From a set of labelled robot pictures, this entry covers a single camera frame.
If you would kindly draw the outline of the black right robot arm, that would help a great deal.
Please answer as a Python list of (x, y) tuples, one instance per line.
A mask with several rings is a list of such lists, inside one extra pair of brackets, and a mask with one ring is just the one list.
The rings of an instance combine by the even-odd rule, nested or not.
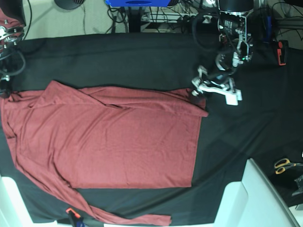
[(11, 93), (11, 78), (26, 67), (24, 54), (18, 44), (25, 39), (26, 19), (22, 0), (0, 2), (0, 97)]

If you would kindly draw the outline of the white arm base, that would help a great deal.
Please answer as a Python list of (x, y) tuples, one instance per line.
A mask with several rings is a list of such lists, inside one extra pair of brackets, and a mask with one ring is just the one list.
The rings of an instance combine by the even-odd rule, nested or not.
[(57, 222), (34, 223), (21, 197), (16, 182), (10, 177), (0, 177), (1, 227), (57, 227)]
[(215, 227), (298, 227), (299, 223), (267, 176), (251, 158), (242, 180), (226, 185)]

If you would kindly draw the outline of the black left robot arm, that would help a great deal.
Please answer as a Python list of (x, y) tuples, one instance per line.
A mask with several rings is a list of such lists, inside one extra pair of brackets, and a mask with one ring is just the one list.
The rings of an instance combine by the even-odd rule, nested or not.
[[(237, 106), (242, 101), (242, 92), (236, 88), (233, 75), (239, 66), (252, 58), (253, 38), (248, 29), (248, 18), (253, 13), (252, 0), (210, 0), (209, 7), (201, 10), (193, 19), (191, 32), (195, 43), (204, 52), (216, 52), (214, 65), (207, 69), (197, 68), (198, 76), (192, 79), (193, 90), (190, 97), (199, 103), (204, 95), (210, 93), (225, 97), (227, 105)], [(197, 36), (197, 25), (207, 18), (216, 18), (220, 46), (207, 47)]]

